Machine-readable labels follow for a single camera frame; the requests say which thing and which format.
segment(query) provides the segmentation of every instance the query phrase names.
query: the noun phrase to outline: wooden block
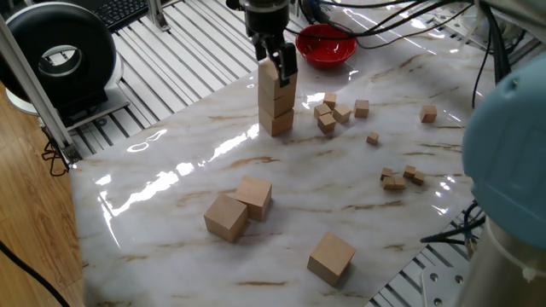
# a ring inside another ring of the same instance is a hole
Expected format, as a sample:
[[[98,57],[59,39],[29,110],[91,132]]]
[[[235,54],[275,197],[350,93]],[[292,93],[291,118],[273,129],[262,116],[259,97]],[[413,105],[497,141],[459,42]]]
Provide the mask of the wooden block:
[[[296,83],[298,82],[298,74],[290,77],[290,84],[281,87],[279,75],[275,68],[275,63],[270,60],[259,63],[258,66],[258,85],[273,99],[286,96],[296,91]]]
[[[411,179],[415,176],[415,167],[411,165],[406,165],[406,169],[404,170],[404,178]]]
[[[422,123],[433,123],[437,114],[435,106],[424,106],[421,113],[419,113],[419,117]]]
[[[351,117],[351,109],[346,105],[339,105],[334,109],[332,116],[338,123],[343,124]]]
[[[319,117],[331,113],[332,110],[330,110],[330,107],[326,104],[320,104],[315,107],[315,119],[318,119]]]
[[[337,99],[337,94],[334,94],[334,93],[324,94],[324,103],[326,103],[330,107],[330,110],[334,110],[336,99]]]
[[[355,102],[355,117],[367,118],[369,112],[369,101],[357,100]]]
[[[394,179],[394,189],[405,189],[406,181],[403,177],[393,177]]]
[[[422,185],[425,182],[425,174],[421,173],[420,171],[416,171],[415,176],[413,179],[411,179],[411,182],[415,183],[416,185]]]
[[[383,189],[394,189],[394,178],[385,177],[383,179]]]
[[[385,177],[392,177],[392,170],[390,168],[383,167],[383,171],[381,172],[381,180]]]
[[[334,131],[335,119],[332,114],[328,113],[318,118],[317,125],[322,130],[322,133],[327,134]]]
[[[379,135],[375,132],[372,132],[369,134],[368,138],[366,139],[366,142],[377,145],[377,140],[379,140]]]
[[[272,96],[258,87],[258,105],[274,119],[290,111],[293,108],[295,99],[295,90],[277,99],[273,99]]]
[[[262,221],[271,202],[271,188],[271,182],[245,175],[235,191],[235,199],[248,206],[249,218]]]
[[[206,229],[232,243],[247,222],[247,206],[225,194],[220,194],[205,212]]]
[[[271,115],[264,111],[264,109],[258,107],[258,120],[271,136],[278,136],[282,132],[292,128],[293,110],[290,110],[274,119],[271,117]]]
[[[309,256],[307,269],[335,286],[349,263],[356,249],[337,235],[327,232]]]

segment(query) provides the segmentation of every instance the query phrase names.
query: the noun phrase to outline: large wooden cube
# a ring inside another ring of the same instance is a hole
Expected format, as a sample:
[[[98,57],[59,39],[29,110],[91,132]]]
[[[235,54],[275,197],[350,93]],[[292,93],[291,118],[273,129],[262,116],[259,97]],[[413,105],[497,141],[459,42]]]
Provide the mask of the large wooden cube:
[[[245,175],[235,191],[235,199],[248,206],[248,217],[262,221],[271,201],[271,190],[271,182]]]
[[[274,119],[263,108],[258,107],[259,123],[271,136],[278,136],[293,125],[293,109]]]
[[[294,100],[296,99],[295,87],[293,88],[293,91],[274,99],[273,96],[267,94],[264,89],[258,87],[258,105],[272,118],[276,119],[284,113],[292,110]]]
[[[290,95],[295,92],[296,83],[298,82],[298,74],[295,73],[290,77],[290,84],[281,87],[278,72],[275,68],[275,63],[270,60],[259,63],[258,66],[258,85],[273,99],[282,96]]]
[[[332,116],[334,116],[334,119],[338,123],[346,123],[347,120],[349,120],[349,118],[351,117],[351,109],[346,105],[339,105],[332,112]]]
[[[309,256],[307,269],[335,286],[349,263],[356,249],[337,235],[327,232]]]
[[[225,194],[220,194],[205,212],[206,229],[231,243],[247,222],[247,206]]]

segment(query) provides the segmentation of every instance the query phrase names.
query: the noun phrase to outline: black cable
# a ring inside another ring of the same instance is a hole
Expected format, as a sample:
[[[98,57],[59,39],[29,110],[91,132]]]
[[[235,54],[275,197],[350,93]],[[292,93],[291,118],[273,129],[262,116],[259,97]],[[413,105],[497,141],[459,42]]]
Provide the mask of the black cable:
[[[458,17],[459,15],[463,14],[467,9],[470,9],[471,6],[472,6],[472,4],[471,4],[471,5],[468,5],[468,6],[467,6],[466,8],[464,8],[461,12],[457,13],[456,15],[454,15],[454,16],[451,17],[451,18],[449,18],[448,20],[446,20],[446,21],[444,21],[444,22],[442,22],[442,23],[440,23],[440,24],[438,24],[438,25],[436,25],[436,26],[433,26],[433,27],[431,27],[431,28],[425,29],[425,30],[423,30],[423,31],[419,31],[419,32],[407,34],[407,35],[404,35],[404,36],[402,36],[402,37],[396,38],[396,39],[394,39],[394,40],[392,40],[392,41],[390,41],[390,42],[388,42],[388,43],[383,43],[383,44],[381,44],[381,45],[377,45],[377,46],[373,46],[373,47],[366,47],[366,46],[362,45],[362,43],[360,43],[360,42],[357,40],[358,46],[360,46],[360,48],[362,48],[362,49],[378,49],[378,48],[381,48],[381,47],[388,46],[388,45],[390,45],[391,43],[395,43],[395,42],[399,41],[400,39],[409,38],[409,37],[412,37],[412,36],[415,36],[415,35],[419,35],[419,34],[422,34],[422,33],[429,32],[429,31],[431,31],[431,30],[434,30],[434,29],[436,29],[436,28],[438,28],[438,27],[441,27],[441,26],[445,25],[446,23],[448,23],[448,22],[454,20],[456,17]]]
[[[491,7],[484,2],[481,2],[479,7],[484,12],[487,21],[489,21],[491,40],[493,41],[493,55],[495,57],[495,83],[498,84],[511,72],[510,62],[504,48],[501,29],[498,27],[495,15],[491,12]]]
[[[397,0],[392,1],[389,3],[376,3],[376,4],[345,4],[345,3],[335,3],[335,2],[327,2],[327,1],[318,1],[320,4],[330,5],[330,6],[337,6],[341,8],[350,8],[350,9],[377,9],[377,8],[383,8],[388,5],[394,5],[394,4],[400,4],[400,3],[409,3],[409,2],[420,2],[424,3],[427,0]]]
[[[399,16],[400,13],[402,13],[403,11],[407,10],[407,9],[411,9],[411,7],[414,5],[411,4],[407,7],[405,7],[404,9],[401,9],[400,11],[390,15],[389,17],[387,17],[386,19],[384,19],[382,22],[380,22],[379,24],[375,25],[374,27],[368,29],[367,31],[365,32],[362,32],[362,33],[354,33],[354,32],[348,32],[348,31],[341,31],[342,33],[344,33],[347,38],[334,38],[334,37],[323,37],[323,36],[317,36],[317,35],[307,35],[307,34],[301,34],[299,32],[296,32],[292,29],[289,29],[289,28],[286,28],[286,30],[288,32],[291,32],[292,34],[295,34],[295,35],[301,35],[302,37],[304,38],[318,38],[318,39],[330,39],[330,40],[345,40],[345,39],[348,39],[348,38],[360,38],[360,37],[367,37],[367,36],[374,36],[374,35],[377,35],[377,34],[381,34],[383,32],[388,32],[390,31],[391,29],[397,27],[397,26],[400,26],[412,19],[414,19],[415,17],[419,17],[423,14],[426,14],[434,9],[437,9],[437,8],[440,8],[448,3],[456,3],[456,2],[466,2],[466,1],[461,1],[461,0],[443,0],[443,1],[440,1],[440,2],[437,2],[433,5],[430,5],[418,12],[415,12],[413,13],[412,15],[406,17],[406,18],[403,18],[402,20],[400,21],[397,21],[393,24],[391,24],[390,26],[386,26],[386,27],[383,27],[379,30],[375,30],[377,29],[378,27],[384,25],[386,22],[388,22],[390,19],[392,18],[395,18],[397,16]]]
[[[457,245],[464,245],[463,240],[455,240],[455,239],[446,239],[446,238],[438,238],[435,240],[429,240],[426,243],[450,243],[450,244],[457,244]]]
[[[67,303],[67,301],[61,296],[61,294],[53,287],[51,284],[45,280],[37,271],[35,271],[33,268],[28,266],[28,264],[25,264],[25,262],[19,257],[17,257],[13,252],[9,250],[7,246],[3,244],[3,242],[0,240],[0,251],[3,252],[4,255],[6,255],[9,260],[11,260],[14,264],[16,264],[18,267],[23,269],[28,275],[32,276],[37,282],[39,282],[44,288],[46,288],[51,295],[55,297],[57,302],[61,304],[62,307],[70,307],[70,305]]]
[[[428,237],[424,237],[421,239],[421,243],[434,242],[438,239],[446,239],[447,237],[451,237],[452,235],[459,235],[464,233],[465,231],[475,229],[476,227],[480,226],[483,223],[485,223],[485,217],[482,217],[481,219],[473,223],[470,223],[467,226],[460,227],[459,229],[453,229],[450,231],[446,231],[444,233],[439,233],[437,235],[430,235]]]
[[[489,55],[489,51],[491,50],[491,31],[489,31],[489,40],[487,42],[487,48],[485,49],[485,55],[484,60],[481,62],[481,66],[479,67],[478,71],[478,77],[476,78],[476,82],[474,83],[474,91],[472,92],[472,109],[476,106],[476,91],[478,90],[478,84],[479,79],[481,78],[481,73],[484,71],[485,63],[487,62],[487,56]]]

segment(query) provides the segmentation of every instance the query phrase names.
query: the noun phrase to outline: black circular device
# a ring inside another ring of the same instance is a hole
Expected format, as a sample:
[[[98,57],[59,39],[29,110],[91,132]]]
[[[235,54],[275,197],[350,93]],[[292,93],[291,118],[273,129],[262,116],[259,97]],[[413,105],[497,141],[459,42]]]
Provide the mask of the black circular device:
[[[9,30],[54,107],[61,108],[104,92],[116,61],[112,34],[87,9],[70,3],[43,3],[8,20]],[[61,64],[47,59],[60,51]],[[0,56],[0,80],[28,101]]]

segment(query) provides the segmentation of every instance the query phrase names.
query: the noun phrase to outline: marble surface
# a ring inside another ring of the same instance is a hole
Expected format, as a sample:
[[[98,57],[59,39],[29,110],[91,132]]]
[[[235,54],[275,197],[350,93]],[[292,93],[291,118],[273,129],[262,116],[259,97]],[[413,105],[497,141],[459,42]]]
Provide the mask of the marble surface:
[[[388,12],[336,13],[371,26]],[[89,302],[365,305],[424,247],[419,238],[472,199],[461,143],[483,53],[454,52],[455,40],[433,34],[359,49],[330,72],[299,59],[293,129],[279,137],[258,125],[254,72],[77,163],[70,176]],[[482,79],[481,90],[492,86],[489,65]],[[369,100],[369,117],[323,135],[313,108],[324,92],[350,108]],[[431,104],[436,122],[421,124],[419,111]],[[365,142],[371,131],[380,134],[377,147]],[[406,165],[425,172],[425,184],[384,191],[382,167],[401,174]],[[246,174],[273,183],[272,204],[230,244],[206,231],[203,214],[218,194],[233,196]],[[327,231],[357,249],[337,287],[306,268]]]

